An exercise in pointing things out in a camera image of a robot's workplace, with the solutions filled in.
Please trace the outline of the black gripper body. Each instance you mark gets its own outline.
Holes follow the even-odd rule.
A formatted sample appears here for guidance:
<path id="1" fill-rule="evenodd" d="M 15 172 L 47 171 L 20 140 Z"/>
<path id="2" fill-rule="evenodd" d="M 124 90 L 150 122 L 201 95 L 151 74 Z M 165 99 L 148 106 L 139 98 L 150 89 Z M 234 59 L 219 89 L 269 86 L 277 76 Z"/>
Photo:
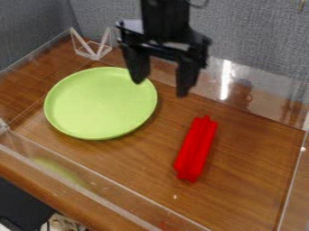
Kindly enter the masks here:
<path id="1" fill-rule="evenodd" d="M 148 56 L 171 61 L 190 57 L 199 68 L 206 68 L 213 41 L 191 27 L 173 38 L 147 36 L 143 32 L 142 20 L 138 19 L 116 21 L 116 28 L 122 49 L 143 51 Z"/>

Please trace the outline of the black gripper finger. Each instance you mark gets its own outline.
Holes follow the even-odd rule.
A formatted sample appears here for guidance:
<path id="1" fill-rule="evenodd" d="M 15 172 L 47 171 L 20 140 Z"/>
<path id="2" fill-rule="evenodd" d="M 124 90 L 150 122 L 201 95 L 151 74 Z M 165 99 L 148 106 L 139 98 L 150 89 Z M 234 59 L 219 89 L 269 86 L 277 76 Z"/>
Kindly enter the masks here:
<path id="1" fill-rule="evenodd" d="M 195 86 L 199 65 L 191 60 L 183 60 L 177 68 L 177 96 L 186 97 L 190 89 Z"/>
<path id="2" fill-rule="evenodd" d="M 122 53 L 130 77 L 135 84 L 140 84 L 150 75 L 150 55 L 140 47 L 122 46 Z"/>

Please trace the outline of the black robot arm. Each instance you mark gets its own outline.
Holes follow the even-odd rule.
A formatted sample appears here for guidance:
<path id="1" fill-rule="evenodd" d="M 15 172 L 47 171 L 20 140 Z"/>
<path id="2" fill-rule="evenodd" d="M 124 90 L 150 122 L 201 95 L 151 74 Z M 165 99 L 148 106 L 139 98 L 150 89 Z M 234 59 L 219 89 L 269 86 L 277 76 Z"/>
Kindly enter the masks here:
<path id="1" fill-rule="evenodd" d="M 190 0 L 140 0 L 142 18 L 116 21 L 118 44 L 131 80 L 140 84 L 151 72 L 150 57 L 175 61 L 177 96 L 186 97 L 207 66 L 211 39 L 190 27 Z"/>

